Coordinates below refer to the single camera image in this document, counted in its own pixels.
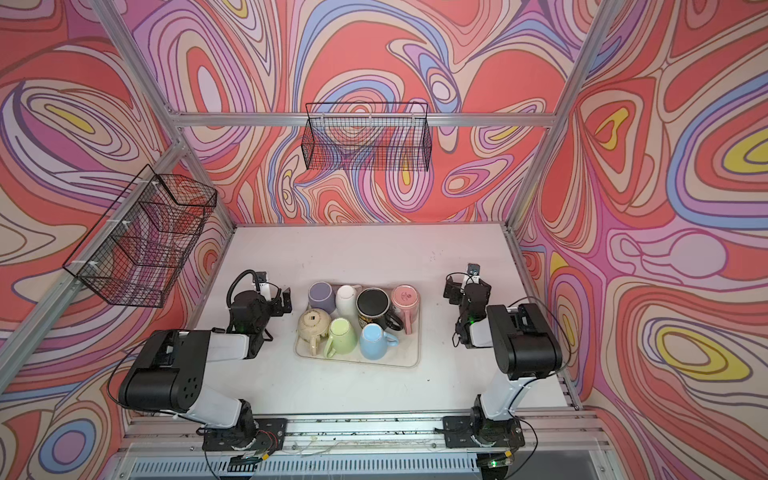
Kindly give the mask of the pink mug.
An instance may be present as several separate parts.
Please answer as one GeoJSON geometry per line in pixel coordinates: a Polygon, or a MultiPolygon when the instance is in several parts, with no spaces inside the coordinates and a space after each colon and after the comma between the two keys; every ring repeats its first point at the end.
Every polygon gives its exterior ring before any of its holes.
{"type": "Polygon", "coordinates": [[[391,301],[401,313],[405,333],[411,335],[420,305],[420,295],[417,289],[408,284],[398,285],[392,290],[391,301]]]}

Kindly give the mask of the black skull mug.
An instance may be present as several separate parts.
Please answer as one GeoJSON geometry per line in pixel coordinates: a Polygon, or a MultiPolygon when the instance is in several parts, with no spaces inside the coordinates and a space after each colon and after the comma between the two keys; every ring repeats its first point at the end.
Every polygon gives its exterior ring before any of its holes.
{"type": "Polygon", "coordinates": [[[382,288],[364,288],[356,298],[356,309],[361,328],[377,324],[383,330],[404,330],[403,320],[394,312],[390,297],[382,288]]]}

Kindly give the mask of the light blue mug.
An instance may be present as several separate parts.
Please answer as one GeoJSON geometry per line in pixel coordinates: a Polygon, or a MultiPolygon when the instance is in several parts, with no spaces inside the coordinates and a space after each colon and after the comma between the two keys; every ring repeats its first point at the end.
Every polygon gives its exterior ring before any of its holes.
{"type": "Polygon", "coordinates": [[[399,339],[386,332],[380,325],[366,325],[359,337],[359,347],[362,356],[371,361],[382,359],[390,347],[399,345],[399,339]]]}

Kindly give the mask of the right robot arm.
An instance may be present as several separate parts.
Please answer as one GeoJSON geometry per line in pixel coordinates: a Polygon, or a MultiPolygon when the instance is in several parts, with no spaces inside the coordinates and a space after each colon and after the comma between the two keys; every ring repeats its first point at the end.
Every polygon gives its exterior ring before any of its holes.
{"type": "Polygon", "coordinates": [[[452,343],[467,349],[491,349],[498,367],[467,416],[445,416],[436,430],[450,449],[525,445],[516,411],[533,383],[556,374],[563,352],[540,307],[531,297],[511,306],[491,304],[492,287],[477,275],[446,276],[443,297],[459,307],[452,343]]]}

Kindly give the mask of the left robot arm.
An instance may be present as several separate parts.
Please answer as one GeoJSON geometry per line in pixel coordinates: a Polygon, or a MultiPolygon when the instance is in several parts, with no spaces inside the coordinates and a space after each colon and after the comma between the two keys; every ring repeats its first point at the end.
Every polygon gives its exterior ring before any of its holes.
{"type": "Polygon", "coordinates": [[[156,330],[121,381],[115,402],[140,413],[178,416],[199,426],[209,451],[243,451],[279,445],[276,434],[254,419],[245,399],[205,384],[215,363],[253,360],[274,340],[271,319],[293,310],[291,290],[270,282],[263,271],[247,269],[232,282],[225,297],[226,328],[156,330]]]}

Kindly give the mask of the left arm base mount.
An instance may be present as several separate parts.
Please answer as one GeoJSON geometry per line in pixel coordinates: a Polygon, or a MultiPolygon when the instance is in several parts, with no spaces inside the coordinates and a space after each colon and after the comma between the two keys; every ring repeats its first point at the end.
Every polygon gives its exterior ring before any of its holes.
{"type": "Polygon", "coordinates": [[[270,452],[282,449],[287,418],[257,418],[228,429],[200,427],[196,433],[203,437],[206,452],[270,452]]]}

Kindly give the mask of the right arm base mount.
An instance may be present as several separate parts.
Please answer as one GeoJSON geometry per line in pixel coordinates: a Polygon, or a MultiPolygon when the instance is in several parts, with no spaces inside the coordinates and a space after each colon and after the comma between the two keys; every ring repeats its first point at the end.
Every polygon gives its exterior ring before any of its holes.
{"type": "Polygon", "coordinates": [[[516,451],[526,445],[516,418],[502,421],[467,416],[445,416],[435,429],[448,448],[506,448],[516,451]]]}

